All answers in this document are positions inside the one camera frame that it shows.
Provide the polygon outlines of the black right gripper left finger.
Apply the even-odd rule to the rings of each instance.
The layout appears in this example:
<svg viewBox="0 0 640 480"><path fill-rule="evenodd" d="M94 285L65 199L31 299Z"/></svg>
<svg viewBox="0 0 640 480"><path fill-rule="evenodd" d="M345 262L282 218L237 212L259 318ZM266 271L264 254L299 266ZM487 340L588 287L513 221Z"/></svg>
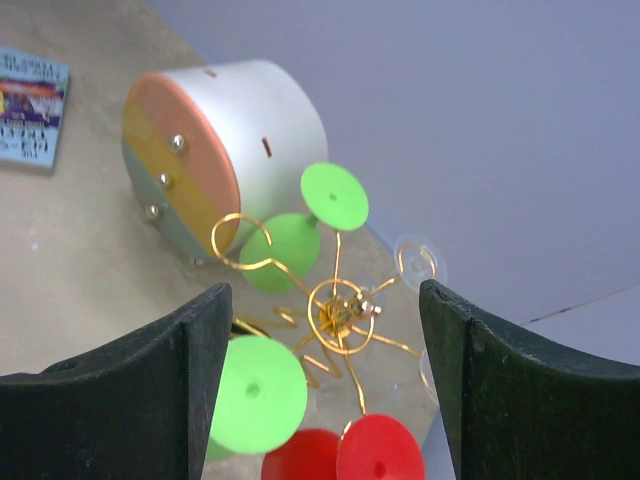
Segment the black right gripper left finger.
<svg viewBox="0 0 640 480"><path fill-rule="evenodd" d="M1 379L5 479L198 479L231 332L232 290L37 374Z"/></svg>

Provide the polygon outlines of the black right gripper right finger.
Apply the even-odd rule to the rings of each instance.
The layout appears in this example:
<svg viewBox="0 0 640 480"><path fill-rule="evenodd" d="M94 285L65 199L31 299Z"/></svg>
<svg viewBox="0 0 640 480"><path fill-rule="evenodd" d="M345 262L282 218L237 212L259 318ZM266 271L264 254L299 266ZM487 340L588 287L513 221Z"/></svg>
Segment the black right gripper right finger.
<svg viewBox="0 0 640 480"><path fill-rule="evenodd" d="M636 479L639 368L561 345L436 280L422 330L458 479Z"/></svg>

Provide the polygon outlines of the clear ribbed flute glass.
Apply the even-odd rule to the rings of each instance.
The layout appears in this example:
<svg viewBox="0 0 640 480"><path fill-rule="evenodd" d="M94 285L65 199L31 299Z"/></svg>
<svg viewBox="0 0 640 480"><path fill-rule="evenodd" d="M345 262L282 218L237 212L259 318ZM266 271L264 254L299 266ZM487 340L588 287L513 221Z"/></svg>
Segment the clear ribbed flute glass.
<svg viewBox="0 0 640 480"><path fill-rule="evenodd" d="M349 358L341 379L323 383L315 394L319 417L342 424L366 413L392 414L408 405L438 403L426 352L417 355L376 345Z"/></svg>

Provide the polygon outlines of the green goblet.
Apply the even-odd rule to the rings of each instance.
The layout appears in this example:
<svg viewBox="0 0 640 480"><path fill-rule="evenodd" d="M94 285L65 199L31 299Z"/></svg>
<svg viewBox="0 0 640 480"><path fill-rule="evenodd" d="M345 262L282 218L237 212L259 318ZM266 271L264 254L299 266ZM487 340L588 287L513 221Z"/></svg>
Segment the green goblet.
<svg viewBox="0 0 640 480"><path fill-rule="evenodd" d="M224 360L207 459L277 449L297 431L307 401L305 373L285 345L255 335L232 339Z"/></svg>
<svg viewBox="0 0 640 480"><path fill-rule="evenodd" d="M255 226L239 253L239 263L256 265L242 276L253 287L272 294L286 293L315 266L320 253L321 223L339 231L353 231L369 215L367 193L347 169L326 162L307 167L300 191L309 212L278 214L266 221L244 222Z"/></svg>

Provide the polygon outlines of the red plastic goblet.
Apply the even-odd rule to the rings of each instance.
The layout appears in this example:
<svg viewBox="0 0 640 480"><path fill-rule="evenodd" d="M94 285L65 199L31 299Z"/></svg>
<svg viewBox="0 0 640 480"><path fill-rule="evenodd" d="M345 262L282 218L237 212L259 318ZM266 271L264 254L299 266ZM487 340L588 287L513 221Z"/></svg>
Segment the red plastic goblet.
<svg viewBox="0 0 640 480"><path fill-rule="evenodd" d="M340 435L304 429L265 455L262 480L424 480L421 449L398 420L368 414Z"/></svg>

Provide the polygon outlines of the clear round wine glass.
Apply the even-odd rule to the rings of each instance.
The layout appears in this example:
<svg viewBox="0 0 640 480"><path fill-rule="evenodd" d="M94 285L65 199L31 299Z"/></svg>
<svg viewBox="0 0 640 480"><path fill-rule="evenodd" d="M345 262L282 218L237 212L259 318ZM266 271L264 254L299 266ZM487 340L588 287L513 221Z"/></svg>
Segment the clear round wine glass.
<svg viewBox="0 0 640 480"><path fill-rule="evenodd" d="M413 233L401 235L394 244L393 258L396 274L373 288L373 298L400 280L416 293L426 280L436 280L441 284L448 281L448 267L444 256L425 236Z"/></svg>

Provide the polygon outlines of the gold wine glass rack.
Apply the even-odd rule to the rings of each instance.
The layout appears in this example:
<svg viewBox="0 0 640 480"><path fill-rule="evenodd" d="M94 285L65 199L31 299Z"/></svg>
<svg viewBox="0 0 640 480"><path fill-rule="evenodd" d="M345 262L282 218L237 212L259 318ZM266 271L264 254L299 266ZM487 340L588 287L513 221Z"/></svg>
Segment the gold wine glass rack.
<svg viewBox="0 0 640 480"><path fill-rule="evenodd" d="M239 263L240 250L255 230L253 223L242 220L245 216L260 221L248 214L230 213L219 219L211 230L211 247L215 257L241 274L243 270L257 267ZM343 275L343 233L335 230L334 239L333 270L329 278L315 286L306 284L303 279L296 282L294 288L304 295L304 306L277 306L270 319L238 316L234 324L246 333L260 336L268 335L275 328L308 325L308 332L291 347L311 389L311 414L307 423L338 432L351 420L339 425L324 422L316 411L315 394L326 381L344 376L351 356L376 345L396 348L412 355L426 350L418 347L414 341L406 343L393 338L389 328L380 324L384 294L391 287L404 282L400 280L373 298L373 288L387 279L379 282L357 281ZM388 415L396 417L408 427L417 441L423 441L433 421L436 406L408 405Z"/></svg>

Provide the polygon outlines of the green goblet front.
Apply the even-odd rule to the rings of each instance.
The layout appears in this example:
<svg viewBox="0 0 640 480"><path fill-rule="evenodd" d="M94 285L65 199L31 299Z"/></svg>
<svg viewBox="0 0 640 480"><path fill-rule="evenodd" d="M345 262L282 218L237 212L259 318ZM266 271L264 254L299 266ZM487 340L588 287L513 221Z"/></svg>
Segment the green goblet front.
<svg viewBox="0 0 640 480"><path fill-rule="evenodd" d="M266 221L244 222L255 226L239 253L239 263L256 265L242 276L253 287L272 294L286 293L315 266L320 253L321 223L339 231L353 231L369 215L367 193L347 169L326 162L307 167L300 191L309 212L278 214Z"/></svg>

